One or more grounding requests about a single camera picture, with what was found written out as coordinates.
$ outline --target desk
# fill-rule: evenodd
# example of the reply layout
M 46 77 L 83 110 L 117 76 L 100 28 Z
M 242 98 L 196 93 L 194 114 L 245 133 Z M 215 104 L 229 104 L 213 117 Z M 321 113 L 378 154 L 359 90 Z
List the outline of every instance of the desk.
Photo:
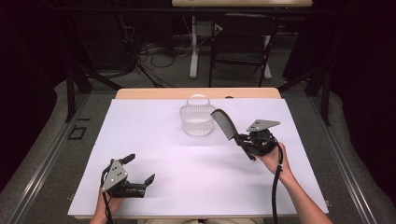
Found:
M 311 7 L 311 0 L 172 0 L 174 7 Z M 190 78 L 197 77 L 198 53 L 196 39 L 196 17 L 192 16 L 192 56 Z M 271 71 L 268 64 L 264 72 L 265 79 L 271 79 Z
M 109 160 L 135 153 L 136 159 L 124 165 L 128 180 L 141 183 L 152 174 L 156 177 L 145 198 L 127 199 L 114 217 L 271 217 L 274 176 L 261 162 L 250 161 L 219 127 L 202 137 L 182 131 L 178 111 L 195 93 L 209 96 L 212 105 L 224 109 L 240 133 L 254 119 L 280 121 L 271 132 L 288 146 L 290 166 L 303 188 L 328 213 L 289 109 L 276 89 L 191 88 L 119 91 L 68 215 L 91 217 L 97 199 L 95 183 Z M 230 95 L 235 98 L 222 99 Z M 277 212 L 279 216 L 296 215 L 280 183 Z

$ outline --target clear plastic basket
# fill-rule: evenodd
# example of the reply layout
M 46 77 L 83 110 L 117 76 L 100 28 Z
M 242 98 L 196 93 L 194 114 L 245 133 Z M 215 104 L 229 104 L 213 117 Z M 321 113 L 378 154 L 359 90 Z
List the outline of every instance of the clear plastic basket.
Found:
M 206 104 L 192 104 L 207 100 Z M 180 108 L 180 118 L 182 122 L 183 131 L 193 136 L 203 136 L 213 131 L 214 122 L 210 114 L 216 108 L 210 104 L 209 99 L 202 94 L 192 95 L 186 105 Z

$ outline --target white tabletop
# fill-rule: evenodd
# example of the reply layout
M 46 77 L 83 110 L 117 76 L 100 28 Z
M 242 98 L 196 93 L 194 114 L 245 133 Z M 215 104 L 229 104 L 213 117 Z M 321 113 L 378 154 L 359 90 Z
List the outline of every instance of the white tabletop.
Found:
M 174 7 L 311 7 L 311 0 L 172 0 Z
M 126 199 L 114 217 L 265 217 L 272 215 L 274 176 L 228 141 L 219 126 L 192 137 L 182 131 L 179 109 L 186 100 L 113 100 L 92 150 L 69 216 L 94 213 L 102 171 L 111 159 L 135 153 L 124 165 L 128 180 L 143 183 L 155 174 L 145 198 Z M 304 146 L 283 99 L 211 99 L 247 133 L 255 119 L 280 121 L 270 131 L 288 148 L 290 166 L 302 187 L 328 213 Z M 284 186 L 277 188 L 277 212 L 296 215 Z

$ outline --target chair backrest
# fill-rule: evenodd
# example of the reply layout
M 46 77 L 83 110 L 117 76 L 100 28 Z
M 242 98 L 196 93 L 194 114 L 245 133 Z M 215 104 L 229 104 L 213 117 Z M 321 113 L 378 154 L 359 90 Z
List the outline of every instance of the chair backrest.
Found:
M 236 35 L 275 35 L 277 19 L 262 14 L 223 13 L 213 20 L 222 32 Z

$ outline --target black chair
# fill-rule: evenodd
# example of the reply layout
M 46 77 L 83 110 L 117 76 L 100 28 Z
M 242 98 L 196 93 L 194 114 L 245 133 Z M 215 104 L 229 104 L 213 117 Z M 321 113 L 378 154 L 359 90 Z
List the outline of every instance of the black chair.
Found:
M 254 73 L 260 67 L 260 87 L 277 27 L 277 19 L 261 14 L 224 13 L 215 17 L 211 27 L 209 87 L 215 63 L 253 65 Z

